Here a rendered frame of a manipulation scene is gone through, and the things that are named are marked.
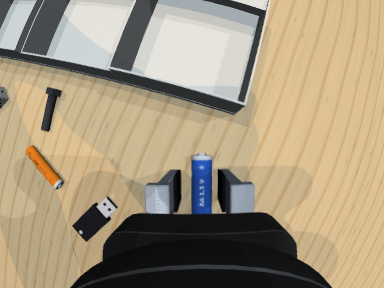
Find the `black bolt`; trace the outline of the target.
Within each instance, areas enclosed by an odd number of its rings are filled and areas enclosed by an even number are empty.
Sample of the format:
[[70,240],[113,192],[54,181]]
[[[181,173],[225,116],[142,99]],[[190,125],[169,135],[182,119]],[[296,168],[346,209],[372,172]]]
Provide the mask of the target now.
[[57,97],[61,96],[62,90],[54,89],[47,87],[46,93],[48,94],[48,99],[44,111],[44,116],[43,116],[43,121],[42,121],[42,126],[41,130],[43,131],[50,131],[50,126],[51,126],[51,121],[53,117],[53,112],[56,104]]

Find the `white die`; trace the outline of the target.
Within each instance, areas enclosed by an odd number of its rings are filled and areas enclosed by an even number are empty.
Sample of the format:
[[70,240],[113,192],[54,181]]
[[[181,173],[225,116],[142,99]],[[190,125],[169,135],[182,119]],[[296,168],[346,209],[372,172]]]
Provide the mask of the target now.
[[5,87],[0,86],[0,109],[9,100]]

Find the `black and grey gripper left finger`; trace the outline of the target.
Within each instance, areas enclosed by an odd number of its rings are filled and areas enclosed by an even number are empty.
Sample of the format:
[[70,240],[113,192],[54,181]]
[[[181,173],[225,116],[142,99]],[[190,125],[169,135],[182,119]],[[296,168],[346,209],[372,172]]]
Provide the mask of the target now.
[[158,183],[147,183],[144,191],[145,213],[177,213],[181,202],[181,170],[170,169]]

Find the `blue aa battery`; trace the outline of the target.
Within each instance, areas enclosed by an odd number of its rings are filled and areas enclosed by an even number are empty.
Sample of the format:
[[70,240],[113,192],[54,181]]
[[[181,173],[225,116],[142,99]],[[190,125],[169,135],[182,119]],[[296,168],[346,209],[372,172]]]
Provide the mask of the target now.
[[192,155],[192,214],[212,214],[212,155]]

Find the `orange battery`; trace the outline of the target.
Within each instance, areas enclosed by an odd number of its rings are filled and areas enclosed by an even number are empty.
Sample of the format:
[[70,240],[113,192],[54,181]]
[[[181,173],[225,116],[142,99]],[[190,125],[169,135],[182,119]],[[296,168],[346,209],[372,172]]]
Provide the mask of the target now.
[[27,148],[26,154],[55,190],[64,184],[62,178],[55,172],[34,145]]

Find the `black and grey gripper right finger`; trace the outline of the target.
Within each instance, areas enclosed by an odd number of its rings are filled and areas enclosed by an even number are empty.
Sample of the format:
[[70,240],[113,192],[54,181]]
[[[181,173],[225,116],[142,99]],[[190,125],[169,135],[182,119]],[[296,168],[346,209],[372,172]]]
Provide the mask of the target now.
[[222,212],[254,212],[255,185],[241,182],[229,169],[218,169],[218,201]]

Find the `white three-compartment bin rack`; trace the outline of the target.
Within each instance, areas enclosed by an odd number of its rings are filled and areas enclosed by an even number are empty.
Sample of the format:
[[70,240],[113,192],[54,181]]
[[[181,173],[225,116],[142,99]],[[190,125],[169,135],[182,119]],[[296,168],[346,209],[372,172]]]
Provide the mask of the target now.
[[246,106],[270,2],[0,0],[0,57],[235,115]]

